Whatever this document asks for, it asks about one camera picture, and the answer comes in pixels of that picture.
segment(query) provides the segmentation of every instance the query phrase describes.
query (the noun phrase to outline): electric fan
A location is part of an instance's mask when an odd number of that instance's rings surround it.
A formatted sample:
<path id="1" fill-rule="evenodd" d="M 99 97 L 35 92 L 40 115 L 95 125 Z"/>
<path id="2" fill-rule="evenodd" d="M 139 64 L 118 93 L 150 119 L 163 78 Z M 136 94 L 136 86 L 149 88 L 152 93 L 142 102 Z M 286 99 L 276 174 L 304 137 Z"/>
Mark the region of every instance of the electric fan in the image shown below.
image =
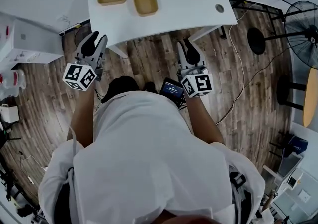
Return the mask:
<path id="1" fill-rule="evenodd" d="M 318 6 L 299 1 L 290 6 L 285 18 L 285 33 L 283 35 L 264 38 L 257 28 L 248 30 L 248 43 L 254 53 L 263 54 L 265 41 L 287 37 L 294 53 L 308 66 L 318 69 Z"/>

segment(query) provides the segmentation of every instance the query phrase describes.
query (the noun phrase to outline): wooden floor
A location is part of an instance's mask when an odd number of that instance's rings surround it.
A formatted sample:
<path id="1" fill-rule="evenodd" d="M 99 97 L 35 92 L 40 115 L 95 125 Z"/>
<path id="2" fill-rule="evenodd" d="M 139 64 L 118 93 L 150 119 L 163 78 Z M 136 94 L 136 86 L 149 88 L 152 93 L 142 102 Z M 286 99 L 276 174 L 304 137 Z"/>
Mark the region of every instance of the wooden floor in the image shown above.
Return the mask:
<path id="1" fill-rule="evenodd" d="M 237 18 L 243 12 L 237 10 Z M 282 34 L 281 23 L 277 20 L 275 25 L 278 34 Z M 250 11 L 237 26 L 232 27 L 231 36 L 242 58 L 245 83 L 287 47 L 284 39 L 272 40 L 266 43 L 265 54 L 253 54 L 247 42 L 247 31 L 251 27 L 259 28 L 265 36 L 272 31 L 268 16 L 255 11 Z M 98 92 L 104 95 L 108 84 L 121 75 L 133 76 L 140 87 L 144 82 L 153 81 L 160 90 L 166 77 L 177 79 L 177 41 L 189 37 L 196 30 L 174 31 L 129 41 L 122 45 L 129 54 L 127 59 L 110 52 L 104 60 L 102 81 L 96 87 Z M 228 36 L 229 27 L 225 30 Z M 22 140 L 7 142 L 1 149 L 14 177 L 35 203 L 38 202 L 37 190 L 44 175 L 41 167 L 48 165 L 53 150 L 66 139 L 78 96 L 62 82 L 66 63 L 72 59 L 76 48 L 74 35 L 75 32 L 71 32 L 63 38 L 63 58 L 48 65 L 21 65 L 26 73 L 27 89 L 16 100 L 20 122 L 14 125 L 11 136 L 22 137 Z M 215 91 L 208 96 L 212 117 L 219 121 L 243 86 L 241 64 L 229 37 L 221 39 L 218 30 L 196 43 L 205 51 L 208 69 L 213 74 Z M 277 103 L 276 83 L 281 74 L 290 73 L 291 61 L 287 51 L 254 78 L 236 102 L 233 112 L 218 125 L 226 145 L 247 156 L 258 170 L 265 163 L 273 167 L 278 161 L 269 154 L 272 149 L 269 142 L 276 140 L 279 130 L 288 129 L 291 110 Z M 187 118 L 186 109 L 182 114 Z"/>

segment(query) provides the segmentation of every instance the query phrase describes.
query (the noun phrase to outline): white cabinet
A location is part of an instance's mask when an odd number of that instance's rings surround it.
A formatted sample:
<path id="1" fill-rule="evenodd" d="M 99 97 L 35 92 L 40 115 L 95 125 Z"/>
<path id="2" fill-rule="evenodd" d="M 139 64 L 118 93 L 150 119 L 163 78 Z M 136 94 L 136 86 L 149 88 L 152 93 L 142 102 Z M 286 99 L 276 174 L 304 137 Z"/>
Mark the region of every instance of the white cabinet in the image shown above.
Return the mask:
<path id="1" fill-rule="evenodd" d="M 8 38 L 0 50 L 1 63 L 50 63 L 63 55 L 61 37 L 21 20 L 14 20 Z"/>

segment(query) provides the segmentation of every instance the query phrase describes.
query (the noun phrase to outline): white shirt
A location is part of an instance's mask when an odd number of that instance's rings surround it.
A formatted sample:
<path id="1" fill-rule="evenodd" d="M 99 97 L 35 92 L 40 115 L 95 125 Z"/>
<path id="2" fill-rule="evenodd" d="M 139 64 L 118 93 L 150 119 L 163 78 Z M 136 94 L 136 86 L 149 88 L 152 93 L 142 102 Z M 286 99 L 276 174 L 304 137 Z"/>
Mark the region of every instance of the white shirt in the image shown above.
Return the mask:
<path id="1" fill-rule="evenodd" d="M 115 96 L 97 111 L 94 143 L 77 144 L 74 158 L 71 140 L 58 146 L 39 187 L 49 223 L 70 167 L 82 224 L 151 223 L 163 209 L 233 224 L 228 170 L 233 159 L 241 163 L 239 172 L 254 176 L 261 196 L 265 187 L 247 158 L 193 136 L 175 104 L 157 94 Z"/>

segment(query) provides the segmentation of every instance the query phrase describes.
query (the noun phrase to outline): red object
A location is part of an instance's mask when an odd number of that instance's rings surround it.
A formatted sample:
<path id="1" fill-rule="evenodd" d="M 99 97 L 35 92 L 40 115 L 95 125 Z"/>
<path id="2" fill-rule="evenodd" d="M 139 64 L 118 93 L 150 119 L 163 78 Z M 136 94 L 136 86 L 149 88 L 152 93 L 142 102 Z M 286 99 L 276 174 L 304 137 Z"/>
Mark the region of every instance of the red object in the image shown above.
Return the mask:
<path id="1" fill-rule="evenodd" d="M 13 82 L 13 85 L 16 86 L 16 83 L 18 82 L 18 73 L 17 72 L 14 72 L 14 82 Z"/>

